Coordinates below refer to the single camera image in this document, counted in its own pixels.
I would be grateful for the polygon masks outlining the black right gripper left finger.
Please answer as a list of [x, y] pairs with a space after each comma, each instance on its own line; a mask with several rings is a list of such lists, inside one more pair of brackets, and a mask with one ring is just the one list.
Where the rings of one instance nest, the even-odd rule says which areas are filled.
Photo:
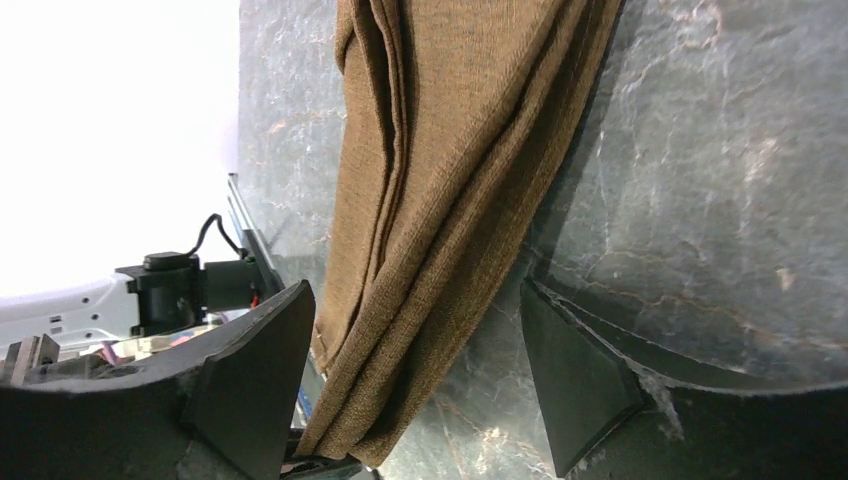
[[91, 379], [1, 390], [5, 479], [275, 479], [315, 315], [300, 281]]

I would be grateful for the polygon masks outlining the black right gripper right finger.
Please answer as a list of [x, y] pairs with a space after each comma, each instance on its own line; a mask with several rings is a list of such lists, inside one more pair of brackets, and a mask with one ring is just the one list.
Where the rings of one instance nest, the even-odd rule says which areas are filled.
[[847, 385], [681, 355], [526, 280], [521, 317], [562, 479], [843, 479]]

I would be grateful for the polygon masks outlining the brown cloth napkin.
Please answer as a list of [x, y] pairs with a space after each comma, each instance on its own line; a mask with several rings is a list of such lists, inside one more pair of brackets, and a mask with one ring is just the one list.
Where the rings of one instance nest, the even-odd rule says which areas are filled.
[[346, 122], [301, 456], [377, 466], [516, 259], [617, 1], [341, 1]]

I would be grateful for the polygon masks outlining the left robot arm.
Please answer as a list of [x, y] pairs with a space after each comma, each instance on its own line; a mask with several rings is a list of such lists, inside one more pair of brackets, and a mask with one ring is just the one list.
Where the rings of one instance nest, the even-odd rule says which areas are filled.
[[248, 309], [280, 292], [282, 280], [251, 229], [223, 238], [237, 257], [201, 261], [186, 253], [147, 255], [139, 265], [52, 292], [1, 301], [1, 352], [29, 337], [49, 336], [60, 347], [86, 349], [104, 341], [169, 334], [200, 326], [209, 313]]

